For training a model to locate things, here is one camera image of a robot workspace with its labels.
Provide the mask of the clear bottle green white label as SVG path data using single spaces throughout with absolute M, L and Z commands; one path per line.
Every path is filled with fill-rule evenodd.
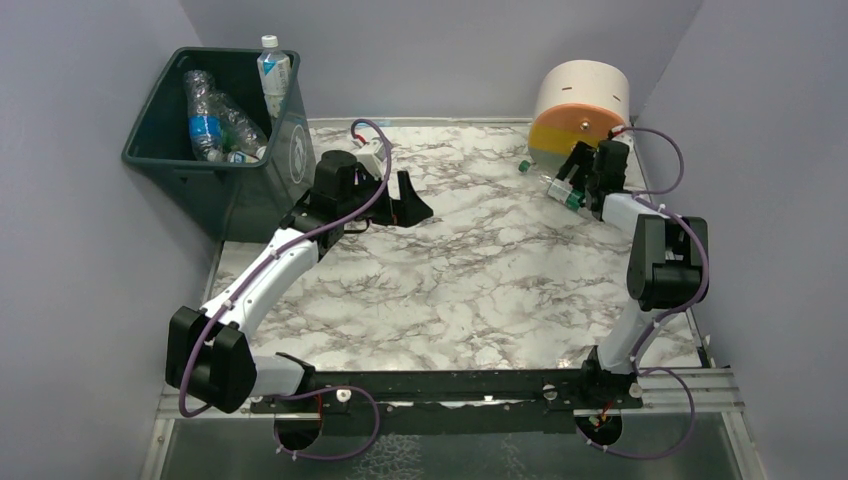
M 522 160 L 518 171 L 525 176 L 534 178 L 544 187 L 548 197 L 563 205 L 570 211 L 578 212 L 586 203 L 585 194 L 572 187 L 567 180 L 560 180 L 544 173 L 532 160 Z

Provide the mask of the clear bottle grey blue label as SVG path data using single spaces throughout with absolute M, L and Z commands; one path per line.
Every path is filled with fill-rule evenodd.
M 234 164 L 255 164 L 259 159 L 243 151 L 232 151 L 226 155 L 226 161 Z

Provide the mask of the clear unlabelled bottle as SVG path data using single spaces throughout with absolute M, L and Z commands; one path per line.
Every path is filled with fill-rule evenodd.
M 265 133 L 227 93 L 216 90 L 213 99 L 217 102 L 226 149 L 261 159 L 268 143 Z

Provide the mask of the clear bottle blue wrap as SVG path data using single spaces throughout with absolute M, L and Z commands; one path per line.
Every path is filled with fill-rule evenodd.
M 223 133 L 214 78 L 204 70 L 189 70 L 183 82 L 188 136 L 194 156 L 199 161 L 220 162 L 224 159 Z

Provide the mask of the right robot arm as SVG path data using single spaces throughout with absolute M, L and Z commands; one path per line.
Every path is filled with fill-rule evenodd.
M 630 297 L 610 334 L 581 366 L 577 392 L 588 401 L 614 400 L 635 381 L 645 350 L 669 317 L 702 301 L 709 288 L 708 223 L 681 216 L 624 188 L 627 144 L 579 141 L 548 194 L 566 208 L 632 236 L 626 269 Z

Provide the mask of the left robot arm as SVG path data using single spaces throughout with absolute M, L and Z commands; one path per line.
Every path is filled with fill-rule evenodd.
M 232 413 L 251 397 L 304 392 L 312 365 L 285 353 L 257 356 L 249 340 L 282 295 L 317 265 L 353 221 L 410 228 L 433 209 L 397 171 L 398 197 L 388 190 L 389 163 L 346 151 L 325 152 L 312 188 L 280 223 L 260 255 L 224 291 L 199 309 L 183 306 L 170 319 L 165 381 L 179 400 Z

